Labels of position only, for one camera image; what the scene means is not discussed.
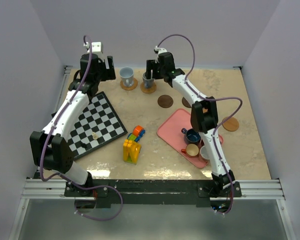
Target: toy vehicle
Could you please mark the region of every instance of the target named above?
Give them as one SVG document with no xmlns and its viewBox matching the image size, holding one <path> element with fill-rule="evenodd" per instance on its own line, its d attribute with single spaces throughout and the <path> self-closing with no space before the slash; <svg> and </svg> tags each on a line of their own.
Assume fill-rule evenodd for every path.
<svg viewBox="0 0 300 240">
<path fill-rule="evenodd" d="M 146 130 L 142 126 L 138 125 L 133 129 L 132 133 L 128 135 L 127 139 L 138 143 L 140 139 L 145 135 L 145 133 Z"/>
</svg>

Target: wall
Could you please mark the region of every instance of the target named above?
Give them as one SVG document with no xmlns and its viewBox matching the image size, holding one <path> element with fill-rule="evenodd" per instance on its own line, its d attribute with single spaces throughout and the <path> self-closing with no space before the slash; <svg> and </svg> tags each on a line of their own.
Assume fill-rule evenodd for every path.
<svg viewBox="0 0 300 240">
<path fill-rule="evenodd" d="M 243 67 L 272 178 L 300 240 L 300 0 L 281 0 Z"/>
<path fill-rule="evenodd" d="M 279 0 L 31 0 L 62 63 L 79 66 L 82 36 L 104 43 L 117 67 L 145 67 L 170 34 L 184 34 L 196 49 L 196 66 L 242 66 Z M 192 52 L 184 39 L 165 42 L 176 63 Z"/>
<path fill-rule="evenodd" d="M 35 171 L 29 136 L 50 119 L 62 68 L 31 3 L 0 0 L 0 240 Z"/>
</svg>

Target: chessboard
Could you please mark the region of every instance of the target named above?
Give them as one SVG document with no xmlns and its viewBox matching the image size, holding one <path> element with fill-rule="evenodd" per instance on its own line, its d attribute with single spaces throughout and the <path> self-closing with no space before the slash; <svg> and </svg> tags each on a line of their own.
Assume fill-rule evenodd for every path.
<svg viewBox="0 0 300 240">
<path fill-rule="evenodd" d="M 106 94 L 99 92 L 83 110 L 70 131 L 68 145 L 77 160 L 117 138 L 127 134 L 127 130 Z"/>
</svg>

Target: wooden tabletop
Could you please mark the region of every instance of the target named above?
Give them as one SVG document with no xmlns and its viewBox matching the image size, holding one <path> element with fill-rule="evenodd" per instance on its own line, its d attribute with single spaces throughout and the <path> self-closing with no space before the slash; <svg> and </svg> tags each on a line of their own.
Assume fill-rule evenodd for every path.
<svg viewBox="0 0 300 240">
<path fill-rule="evenodd" d="M 76 69 L 71 71 L 69 83 Z M 140 89 L 144 69 L 135 69 L 138 86 L 131 91 L 120 87 L 119 69 L 116 80 L 99 84 L 128 133 L 141 125 L 146 134 L 140 140 L 142 150 L 137 165 L 123 161 L 123 143 L 127 136 L 120 137 L 100 149 L 78 159 L 76 162 L 99 179 L 211 179 L 211 165 L 198 169 L 157 135 L 158 127 L 179 108 L 184 107 L 178 91 L 162 80 L 155 80 L 157 89 L 146 94 Z M 250 106 L 246 87 L 239 69 L 194 69 L 189 80 L 207 96 L 215 98 L 236 96 L 243 100 L 240 111 L 235 115 L 239 129 L 234 132 L 219 128 L 224 143 L 224 155 L 234 176 L 238 180 L 271 179 L 260 137 Z M 173 105 L 162 108 L 157 100 L 161 95 L 173 98 Z M 237 100 L 217 103 L 218 118 L 229 116 L 238 106 Z"/>
</svg>

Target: wooden coaster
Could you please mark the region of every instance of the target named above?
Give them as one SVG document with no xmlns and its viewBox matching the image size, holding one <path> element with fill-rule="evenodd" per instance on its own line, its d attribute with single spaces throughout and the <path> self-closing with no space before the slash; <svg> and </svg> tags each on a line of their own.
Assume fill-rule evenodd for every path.
<svg viewBox="0 0 300 240">
<path fill-rule="evenodd" d="M 187 99 L 185 99 L 184 97 L 182 98 L 182 104 L 186 108 L 189 108 L 189 109 L 191 108 L 191 105 L 188 103 Z"/>
<path fill-rule="evenodd" d="M 161 95 L 158 98 L 158 104 L 160 107 L 167 109 L 170 108 L 172 104 L 174 104 L 174 100 L 169 95 Z"/>
<path fill-rule="evenodd" d="M 122 81 L 120 81 L 120 87 L 126 91 L 130 91 L 135 89 L 138 86 L 138 80 L 133 78 L 133 85 L 132 86 L 125 86 Z"/>
<path fill-rule="evenodd" d="M 141 91 L 145 94 L 152 94 L 154 93 L 156 90 L 157 90 L 157 85 L 156 83 L 154 82 L 152 87 L 150 88 L 145 88 L 145 83 L 142 82 L 141 85 L 140 85 L 140 88 L 141 88 Z"/>
<path fill-rule="evenodd" d="M 239 122 L 236 118 L 231 117 L 229 120 L 224 122 L 222 126 L 224 127 L 225 130 L 228 130 L 229 132 L 234 132 L 237 131 L 239 128 Z"/>
</svg>

